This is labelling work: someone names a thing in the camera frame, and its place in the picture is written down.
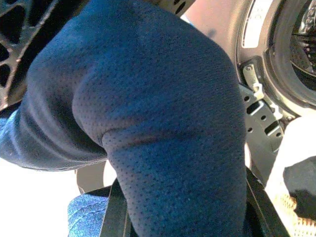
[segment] navy blue fabric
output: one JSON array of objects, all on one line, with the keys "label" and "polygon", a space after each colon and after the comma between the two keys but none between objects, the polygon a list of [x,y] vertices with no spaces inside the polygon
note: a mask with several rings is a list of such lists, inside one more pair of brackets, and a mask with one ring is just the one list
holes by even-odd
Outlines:
[{"label": "navy blue fabric", "polygon": [[31,64],[0,157],[75,169],[109,159],[140,237],[242,236],[245,127],[225,52],[171,13],[92,0]]}]

